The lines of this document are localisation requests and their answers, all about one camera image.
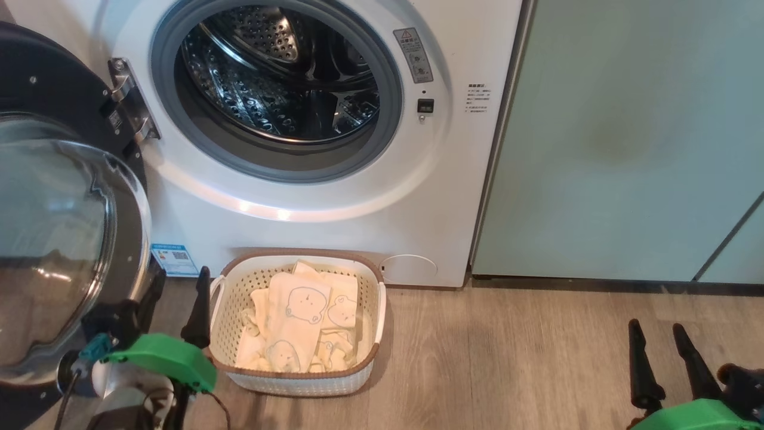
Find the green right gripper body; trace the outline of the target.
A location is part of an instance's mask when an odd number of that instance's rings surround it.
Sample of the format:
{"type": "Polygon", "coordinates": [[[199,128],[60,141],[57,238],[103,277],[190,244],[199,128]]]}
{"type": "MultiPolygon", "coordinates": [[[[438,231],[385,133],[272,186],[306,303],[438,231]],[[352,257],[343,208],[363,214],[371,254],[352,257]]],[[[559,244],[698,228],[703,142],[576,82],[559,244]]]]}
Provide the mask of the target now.
{"type": "Polygon", "coordinates": [[[699,398],[669,408],[662,408],[630,429],[762,429],[756,419],[740,418],[723,402],[699,398]]]}

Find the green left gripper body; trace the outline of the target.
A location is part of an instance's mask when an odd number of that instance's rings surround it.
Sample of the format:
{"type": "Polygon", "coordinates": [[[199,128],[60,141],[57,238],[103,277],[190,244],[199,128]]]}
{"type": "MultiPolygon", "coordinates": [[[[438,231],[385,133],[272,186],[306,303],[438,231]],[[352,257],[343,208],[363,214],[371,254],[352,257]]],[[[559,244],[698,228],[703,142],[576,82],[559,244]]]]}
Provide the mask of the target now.
{"type": "Polygon", "coordinates": [[[103,361],[135,364],[196,394],[212,392],[217,384],[217,370],[202,349],[166,334],[143,334],[129,348],[112,351],[103,361]]]}

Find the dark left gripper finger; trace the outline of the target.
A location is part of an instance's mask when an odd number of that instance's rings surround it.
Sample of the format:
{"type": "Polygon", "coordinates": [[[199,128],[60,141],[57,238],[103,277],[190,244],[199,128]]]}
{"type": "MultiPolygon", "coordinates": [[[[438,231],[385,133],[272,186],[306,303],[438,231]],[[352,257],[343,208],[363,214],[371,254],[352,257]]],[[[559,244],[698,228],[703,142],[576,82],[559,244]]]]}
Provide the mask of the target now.
{"type": "Polygon", "coordinates": [[[211,273],[207,266],[200,269],[195,290],[196,299],[186,325],[181,329],[180,336],[186,342],[199,349],[210,345],[210,285],[211,273]]]}

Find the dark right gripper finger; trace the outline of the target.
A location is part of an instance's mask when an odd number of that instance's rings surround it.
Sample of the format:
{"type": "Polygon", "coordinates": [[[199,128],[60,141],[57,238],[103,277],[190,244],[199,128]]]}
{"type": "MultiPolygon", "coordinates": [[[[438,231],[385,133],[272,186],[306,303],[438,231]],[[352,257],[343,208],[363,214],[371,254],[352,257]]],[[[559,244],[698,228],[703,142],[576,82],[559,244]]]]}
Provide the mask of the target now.
{"type": "Polygon", "coordinates": [[[692,399],[720,400],[722,390],[717,384],[717,379],[710,372],[703,357],[693,345],[685,328],[681,324],[675,323],[672,326],[672,334],[677,353],[685,363],[692,399]]]}
{"type": "Polygon", "coordinates": [[[634,407],[645,413],[655,413],[666,399],[665,389],[657,383],[646,353],[646,338],[639,320],[628,324],[630,399],[634,407]]]}

